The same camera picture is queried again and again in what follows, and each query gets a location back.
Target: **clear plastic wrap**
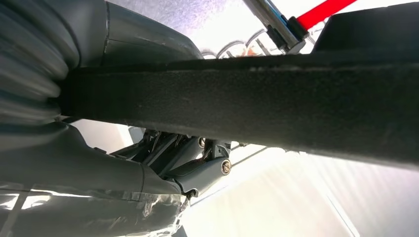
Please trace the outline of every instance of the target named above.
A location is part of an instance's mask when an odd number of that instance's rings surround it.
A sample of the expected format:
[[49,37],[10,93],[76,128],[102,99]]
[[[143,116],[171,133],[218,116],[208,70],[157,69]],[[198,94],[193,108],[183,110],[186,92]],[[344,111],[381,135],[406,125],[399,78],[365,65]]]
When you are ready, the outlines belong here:
[[188,206],[183,195],[0,182],[0,236],[166,237]]

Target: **grey bracket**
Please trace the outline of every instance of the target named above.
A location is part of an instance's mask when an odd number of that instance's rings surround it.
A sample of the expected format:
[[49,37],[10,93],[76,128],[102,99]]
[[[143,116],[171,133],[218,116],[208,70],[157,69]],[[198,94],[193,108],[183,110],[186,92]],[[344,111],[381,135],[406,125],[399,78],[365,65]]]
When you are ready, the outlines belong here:
[[231,162],[227,158],[216,158],[210,161],[196,159],[168,173],[181,187],[183,193],[194,191],[195,197],[208,190],[231,170]]

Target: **metal bolt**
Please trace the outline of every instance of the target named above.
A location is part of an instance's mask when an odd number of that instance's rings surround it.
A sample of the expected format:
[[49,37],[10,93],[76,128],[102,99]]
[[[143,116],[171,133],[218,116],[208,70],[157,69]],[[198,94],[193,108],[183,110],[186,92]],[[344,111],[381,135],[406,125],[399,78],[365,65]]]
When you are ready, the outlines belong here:
[[200,137],[200,138],[198,139],[198,146],[199,146],[200,148],[204,148],[204,147],[205,147],[205,138]]
[[223,163],[221,165],[221,172],[224,175],[227,175],[227,174],[230,173],[230,171],[231,171],[231,163],[230,163],[229,160],[226,159],[225,161],[223,161]]

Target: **grey plastic panel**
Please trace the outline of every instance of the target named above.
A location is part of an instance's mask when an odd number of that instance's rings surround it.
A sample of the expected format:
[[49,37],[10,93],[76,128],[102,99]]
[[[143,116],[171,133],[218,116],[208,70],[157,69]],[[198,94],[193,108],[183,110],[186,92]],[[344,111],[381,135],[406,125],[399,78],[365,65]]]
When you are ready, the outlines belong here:
[[80,66],[99,66],[108,34],[104,0],[45,0],[67,26],[79,49]]
[[109,41],[106,45],[104,65],[203,58],[198,48],[186,36],[123,7],[107,4]]

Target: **red bar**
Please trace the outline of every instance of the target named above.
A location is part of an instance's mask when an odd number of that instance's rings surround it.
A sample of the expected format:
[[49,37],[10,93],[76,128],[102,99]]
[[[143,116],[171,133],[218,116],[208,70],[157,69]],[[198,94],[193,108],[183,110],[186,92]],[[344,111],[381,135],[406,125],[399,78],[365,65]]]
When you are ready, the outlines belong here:
[[326,0],[324,3],[299,16],[297,20],[306,29],[317,25],[329,16],[351,5],[356,0]]

